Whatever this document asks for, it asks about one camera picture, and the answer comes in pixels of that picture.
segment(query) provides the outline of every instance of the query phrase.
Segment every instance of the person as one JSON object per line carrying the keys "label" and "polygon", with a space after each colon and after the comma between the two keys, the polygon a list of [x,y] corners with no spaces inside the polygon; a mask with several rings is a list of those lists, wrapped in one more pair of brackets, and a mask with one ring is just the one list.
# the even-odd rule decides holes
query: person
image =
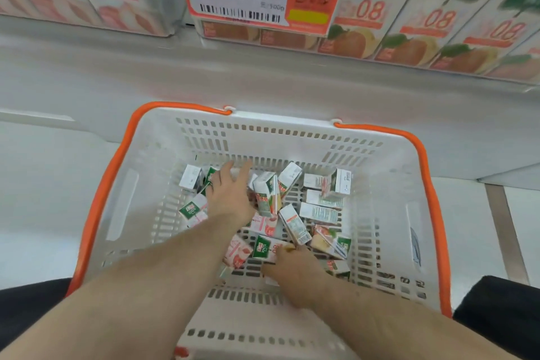
{"label": "person", "polygon": [[[246,194],[251,163],[236,180],[232,165],[212,176],[206,221],[105,270],[0,352],[0,360],[169,360],[214,284],[229,241],[255,213]],[[420,304],[328,275],[306,247],[278,249],[276,264],[262,272],[363,360],[515,358]]]}

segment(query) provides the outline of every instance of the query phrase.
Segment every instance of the floor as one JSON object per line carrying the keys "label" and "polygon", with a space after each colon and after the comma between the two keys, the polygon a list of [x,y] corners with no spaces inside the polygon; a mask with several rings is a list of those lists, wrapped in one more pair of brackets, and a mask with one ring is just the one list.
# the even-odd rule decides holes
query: floor
{"label": "floor", "polygon": [[[92,197],[118,144],[89,132],[8,122],[0,122],[0,142],[0,289],[70,277]],[[501,252],[485,185],[446,178],[434,178],[434,184],[455,309],[483,275],[507,278],[508,257]],[[540,192],[505,193],[530,284],[540,287]]]}

